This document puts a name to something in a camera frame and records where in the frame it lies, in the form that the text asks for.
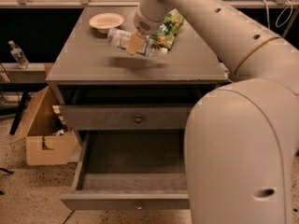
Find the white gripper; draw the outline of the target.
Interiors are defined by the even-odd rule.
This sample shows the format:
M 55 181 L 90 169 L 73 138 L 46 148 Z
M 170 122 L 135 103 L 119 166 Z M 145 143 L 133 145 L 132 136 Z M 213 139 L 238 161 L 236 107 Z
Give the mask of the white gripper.
M 130 55 L 136 54 L 145 44 L 145 35 L 155 34 L 162 25 L 167 13 L 173 8 L 164 0 L 141 0 L 134 15 L 134 26 L 139 32 L 131 34 L 126 49 L 127 53 Z

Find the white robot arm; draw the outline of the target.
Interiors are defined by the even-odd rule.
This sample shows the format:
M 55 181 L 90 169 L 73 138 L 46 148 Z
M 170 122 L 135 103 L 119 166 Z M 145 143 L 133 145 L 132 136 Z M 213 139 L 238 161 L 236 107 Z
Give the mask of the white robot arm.
M 172 9 L 224 62 L 232 79 L 201 98 L 186 124 L 192 224 L 292 224 L 297 48 L 221 0 L 141 0 L 134 26 L 151 35 Z

